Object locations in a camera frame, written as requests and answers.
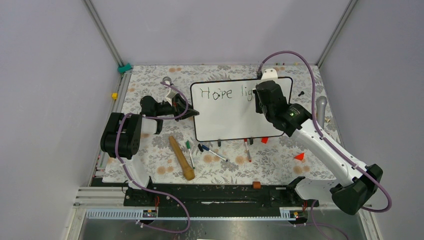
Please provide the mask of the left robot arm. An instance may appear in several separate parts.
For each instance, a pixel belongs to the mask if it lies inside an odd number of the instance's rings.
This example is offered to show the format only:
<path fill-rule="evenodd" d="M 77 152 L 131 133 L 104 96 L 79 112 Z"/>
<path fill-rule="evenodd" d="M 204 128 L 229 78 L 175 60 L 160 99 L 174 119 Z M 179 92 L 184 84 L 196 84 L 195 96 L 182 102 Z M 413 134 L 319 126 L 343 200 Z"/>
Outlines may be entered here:
<path fill-rule="evenodd" d="M 148 206 L 155 200 L 154 190 L 147 187 L 151 178 L 142 164 L 133 159 L 139 151 L 142 133 L 158 135 L 162 131 L 164 120 L 178 122 L 200 113 L 180 93 L 162 102 L 156 101 L 152 96 L 144 96 L 140 100 L 140 106 L 141 112 L 138 114 L 110 114 L 100 139 L 100 149 L 119 161 L 128 178 L 128 186 L 138 189 L 136 199 Z"/>

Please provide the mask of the white whiteboard black frame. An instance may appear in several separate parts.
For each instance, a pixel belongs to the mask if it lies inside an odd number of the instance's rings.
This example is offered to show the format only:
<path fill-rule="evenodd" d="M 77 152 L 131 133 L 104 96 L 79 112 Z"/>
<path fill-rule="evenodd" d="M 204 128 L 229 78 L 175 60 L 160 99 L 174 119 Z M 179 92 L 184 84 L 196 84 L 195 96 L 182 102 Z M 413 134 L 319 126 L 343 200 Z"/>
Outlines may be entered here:
<path fill-rule="evenodd" d="M 190 86 L 195 138 L 199 142 L 283 135 L 256 112 L 253 89 L 260 79 L 195 82 Z"/>

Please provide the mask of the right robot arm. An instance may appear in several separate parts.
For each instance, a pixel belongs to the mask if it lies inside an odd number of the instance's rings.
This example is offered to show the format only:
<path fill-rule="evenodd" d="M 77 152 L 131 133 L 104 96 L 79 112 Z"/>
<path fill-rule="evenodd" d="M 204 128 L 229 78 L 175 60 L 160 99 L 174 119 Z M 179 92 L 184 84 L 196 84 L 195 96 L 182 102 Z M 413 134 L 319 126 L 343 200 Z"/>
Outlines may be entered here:
<path fill-rule="evenodd" d="M 342 148 L 322 130 L 308 110 L 298 103 L 288 103 L 275 81 L 262 81 L 253 93 L 255 111 L 310 150 L 338 181 L 313 188 L 311 181 L 298 179 L 295 187 L 287 191 L 287 201 L 299 206 L 305 200 L 330 200 L 348 215 L 363 209 L 378 190 L 383 170 L 377 164 L 365 164 Z"/>

